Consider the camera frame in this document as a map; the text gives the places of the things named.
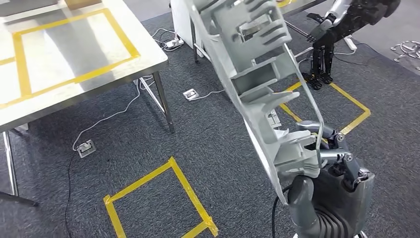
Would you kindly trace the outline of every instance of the table leg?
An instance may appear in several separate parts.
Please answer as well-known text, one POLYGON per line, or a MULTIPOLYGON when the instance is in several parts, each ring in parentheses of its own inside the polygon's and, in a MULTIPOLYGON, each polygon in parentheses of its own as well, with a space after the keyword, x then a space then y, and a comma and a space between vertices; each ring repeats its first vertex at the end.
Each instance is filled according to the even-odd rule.
POLYGON ((194 51, 194 61, 198 62, 198 53, 197 53, 197 46, 196 46, 196 28, 194 26, 193 20, 190 18, 191 23, 191 36, 193 38, 193 51, 194 51))
POLYGON ((38 202, 23 198, 23 197, 18 197, 15 195, 11 195, 5 192, 1 192, 0 191, 0 199, 4 199, 4 200, 9 200, 9 201, 13 201, 13 202, 19 202, 19 203, 23 203, 23 204, 28 204, 31 205, 33 207, 37 207, 39 205, 38 202))
POLYGON ((168 102, 166 101, 165 91, 163 90, 162 82, 160 80, 159 72, 156 71, 153 73, 153 78, 155 79, 155 84, 157 88, 157 93, 159 93, 160 101, 162 103, 162 107, 164 109, 166 121, 168 122, 170 132, 174 133, 175 128, 173 126, 172 117, 170 115, 168 102))
POLYGON ((3 140, 4 140, 4 148, 6 150, 7 167, 8 167, 8 170, 9 170, 10 186, 12 188, 12 195, 19 196, 19 191, 17 189, 17 183, 16 183, 16 174, 15 174, 15 170, 14 170, 12 147, 11 147, 11 144, 10 144, 10 137, 9 137, 9 132, 8 131, 3 132, 3 140))

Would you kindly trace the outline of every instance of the yellow tape square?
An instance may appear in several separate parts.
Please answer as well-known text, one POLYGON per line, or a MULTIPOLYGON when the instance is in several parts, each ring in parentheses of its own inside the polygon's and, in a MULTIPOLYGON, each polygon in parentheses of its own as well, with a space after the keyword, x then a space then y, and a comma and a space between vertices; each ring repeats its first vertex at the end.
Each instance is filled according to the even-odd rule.
POLYGON ((101 74, 104 74, 104 73, 107 73, 107 72, 111 71, 115 67, 117 67, 117 66, 119 66, 119 65, 121 65, 125 62, 128 62, 128 61, 140 56, 140 53, 137 51, 135 46, 128 39, 127 35, 124 33, 122 28, 119 26, 118 22, 113 17, 112 13, 110 12, 110 10, 108 8, 92 11, 92 12, 89 12, 89 13, 86 13, 86 14, 78 15, 78 16, 75 16, 75 17, 70 17, 68 19, 64 19, 64 20, 61 20, 61 21, 56 21, 56 22, 53 22, 53 23, 37 26, 37 27, 26 29, 26 30, 23 30, 23 31, 14 32, 12 34, 12 38, 13 38, 15 57, 0 60, 0 65, 16 61, 21 96, 17 99, 14 99, 14 100, 8 102, 8 103, 0 104, 0 109, 6 108, 10 105, 13 105, 13 104, 16 104, 16 103, 19 103, 19 102, 22 102, 22 101, 27 100, 29 98, 39 96, 41 94, 47 93, 51 90, 54 90, 56 88, 62 87, 64 85, 67 85, 67 84, 70 84, 70 83, 80 83, 80 82, 83 82, 85 80, 97 77, 101 74), (27 64, 26 64, 25 52, 24 52, 24 47, 23 47, 22 35, 28 34, 28 33, 31 33, 31 32, 35 32, 35 31, 39 31, 39 30, 45 30, 45 29, 53 28, 53 27, 56 27, 56 26, 67 24, 69 22, 77 21, 77 20, 84 19, 84 18, 93 16, 93 15, 97 15, 97 14, 104 14, 105 15, 108 23, 111 25, 111 27, 113 28, 113 30, 117 34, 118 38, 123 43, 124 47, 126 48, 126 50, 129 53, 130 57, 127 58, 127 59, 112 63, 110 65, 95 69, 91 72, 82 74, 82 75, 77 76, 73 79, 61 82, 59 84, 56 84, 56 85, 53 85, 53 86, 50 86, 50 87, 47 87, 43 90, 40 90, 40 91, 37 91, 37 92, 32 92, 31 84, 30 84, 30 80, 29 80, 28 68, 27 68, 27 64))
MULTIPOLYGON (((297 88, 299 88, 301 86, 300 82, 295 83, 294 85, 290 86, 288 89, 286 89, 286 91, 293 91, 296 90, 297 88)), ((349 133, 351 130, 353 130, 356 126, 358 126, 360 123, 362 123, 366 118, 368 118, 370 116, 370 110, 369 108, 365 107, 362 103, 360 103, 359 101, 357 101, 355 98, 353 98, 352 96, 350 96, 347 92, 345 92, 343 89, 341 89, 340 87, 338 87, 335 83, 330 83, 330 86, 333 87, 335 90, 337 90, 340 94, 342 94, 344 97, 346 97, 347 99, 349 99, 350 101, 352 101, 354 104, 356 104, 356 106, 358 106, 359 108, 361 108, 364 112, 358 116, 356 119, 354 119, 350 124, 348 124, 346 127, 344 127, 341 130, 341 133, 343 134, 347 134, 349 133)), ((297 122, 302 121, 302 119, 300 119, 296 114, 294 114, 285 104, 280 104, 280 107, 287 113, 289 114, 291 117, 293 117, 293 119, 297 122)))
POLYGON ((179 168, 178 164, 176 163, 175 159, 171 157, 168 162, 156 170, 152 171, 151 173, 147 174, 146 176, 142 177, 141 179, 135 181, 131 185, 127 186, 125 189, 121 190, 114 196, 107 195, 104 197, 104 203, 106 210, 108 211, 109 218, 111 219, 112 225, 114 226, 115 233, 119 238, 125 238, 125 232, 122 228, 121 222, 118 218, 117 212, 114 208, 113 202, 124 197, 125 195, 129 194, 130 192, 134 191, 138 187, 144 185, 148 181, 152 180, 156 176, 162 174, 163 172, 167 171, 168 169, 172 168, 175 172, 176 177, 178 178, 179 182, 181 183, 182 187, 184 188, 185 192, 187 193, 188 197, 190 198, 191 202, 193 203, 194 207, 196 208, 197 212, 199 213, 200 217, 202 218, 202 222, 194 227, 192 230, 187 232, 182 238, 193 238, 196 237, 199 233, 204 231, 205 229, 209 229, 210 232, 213 234, 214 237, 218 234, 218 228, 214 224, 211 217, 208 215, 207 211, 204 209, 203 205, 199 201, 198 197, 194 193, 193 189, 191 188, 190 184, 187 181, 187 178, 182 173, 181 169, 179 168))

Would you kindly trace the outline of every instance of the metal table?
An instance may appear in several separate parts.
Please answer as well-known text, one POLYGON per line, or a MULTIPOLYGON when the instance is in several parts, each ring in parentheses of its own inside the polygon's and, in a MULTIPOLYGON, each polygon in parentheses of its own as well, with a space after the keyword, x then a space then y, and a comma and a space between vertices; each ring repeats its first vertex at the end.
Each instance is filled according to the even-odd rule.
MULTIPOLYGON (((278 6, 280 8, 281 13, 283 14, 283 16, 287 17, 287 16, 291 16, 294 14, 297 14, 301 11, 304 11, 306 9, 309 9, 313 6, 316 6, 320 3, 325 2, 326 0, 291 0, 290 3, 279 3, 278 6)), ((264 22, 266 22, 267 19, 263 19, 263 18, 259 18, 257 20, 255 20, 253 23, 249 24, 247 26, 246 29, 241 29, 243 35, 250 35, 253 34, 257 31, 260 30, 260 27, 262 24, 264 24, 264 22)), ((194 60, 197 62, 198 61, 198 54, 197 51, 200 51, 200 53, 202 53, 208 60, 210 60, 209 56, 207 55, 207 53, 205 52, 204 49, 202 49, 196 42, 196 31, 195 31, 195 27, 194 27, 194 23, 192 21, 191 22, 191 34, 192 34, 192 39, 193 39, 193 50, 194 50, 194 60)), ((298 27, 292 25, 291 23, 286 21, 286 24, 292 28, 293 30, 297 31, 298 33, 302 34, 303 36, 307 36, 307 34, 300 30, 298 27)), ((312 47, 304 50, 303 52, 295 55, 295 57, 299 57, 309 51, 312 50, 312 47)))
POLYGON ((9 130, 111 88, 153 74, 174 132, 159 76, 167 56, 123 0, 71 11, 64 1, 0 18, 0 132, 12 194, 18 196, 9 130))

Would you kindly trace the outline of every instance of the humanoid robot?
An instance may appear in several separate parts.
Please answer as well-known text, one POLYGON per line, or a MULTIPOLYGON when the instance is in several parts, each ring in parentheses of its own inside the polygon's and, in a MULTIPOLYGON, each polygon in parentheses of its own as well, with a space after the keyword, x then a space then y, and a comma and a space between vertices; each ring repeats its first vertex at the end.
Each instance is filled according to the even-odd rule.
POLYGON ((377 24, 389 17, 401 0, 336 0, 325 17, 309 13, 307 17, 319 23, 307 40, 313 43, 311 71, 304 74, 305 80, 314 90, 322 83, 330 84, 334 44, 364 26, 377 24))
MULTIPOLYGON (((289 206, 295 236, 363 237, 374 174, 349 151, 345 135, 324 125, 295 57, 286 45, 291 37, 276 2, 184 1, 226 94, 244 118, 277 194, 276 201, 289 206), (261 29, 250 39, 244 39, 241 26, 261 19, 266 22, 261 29), (256 63, 255 59, 273 52, 274 57, 256 63), (267 118, 279 104, 299 96, 299 92, 274 92, 269 87, 290 75, 299 79, 317 117, 317 121, 297 123, 294 132, 272 128, 267 118), (292 182, 282 189, 280 181, 292 182)), ((389 16, 397 5, 388 0, 337 0, 327 17, 319 18, 320 25, 311 32, 309 40, 318 49, 328 45, 330 67, 337 40, 389 16)), ((314 53, 314 62, 320 61, 318 57, 319 51, 314 53)))

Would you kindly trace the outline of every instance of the gray robotic forearm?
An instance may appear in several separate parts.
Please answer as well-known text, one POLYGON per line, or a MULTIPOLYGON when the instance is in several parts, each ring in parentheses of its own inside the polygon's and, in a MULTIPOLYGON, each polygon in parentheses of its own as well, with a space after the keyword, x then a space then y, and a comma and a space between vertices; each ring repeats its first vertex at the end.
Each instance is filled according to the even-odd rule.
MULTIPOLYGON (((313 121, 298 130, 316 131, 313 121)), ((321 157, 326 166, 317 178, 296 176, 288 193, 299 238, 353 238, 362 232, 370 204, 374 174, 348 151, 344 135, 325 127, 321 157)))

